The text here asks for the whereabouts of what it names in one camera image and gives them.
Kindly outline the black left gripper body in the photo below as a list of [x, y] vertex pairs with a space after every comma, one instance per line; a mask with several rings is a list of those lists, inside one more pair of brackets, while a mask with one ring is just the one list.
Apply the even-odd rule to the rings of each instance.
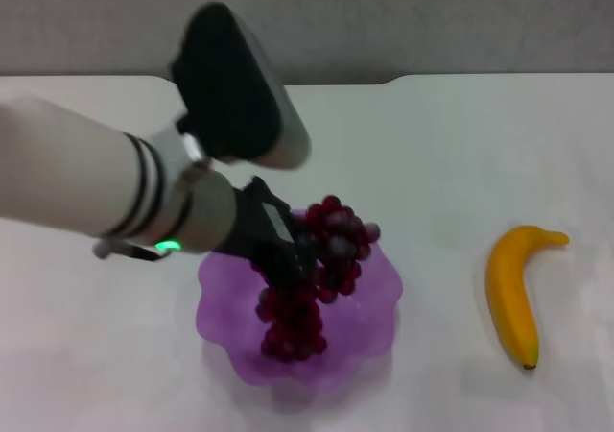
[[253, 177], [244, 188], [234, 189], [233, 195], [235, 218], [230, 233], [214, 252], [247, 260], [262, 259], [269, 253], [289, 260], [299, 258], [290, 207], [262, 178]]

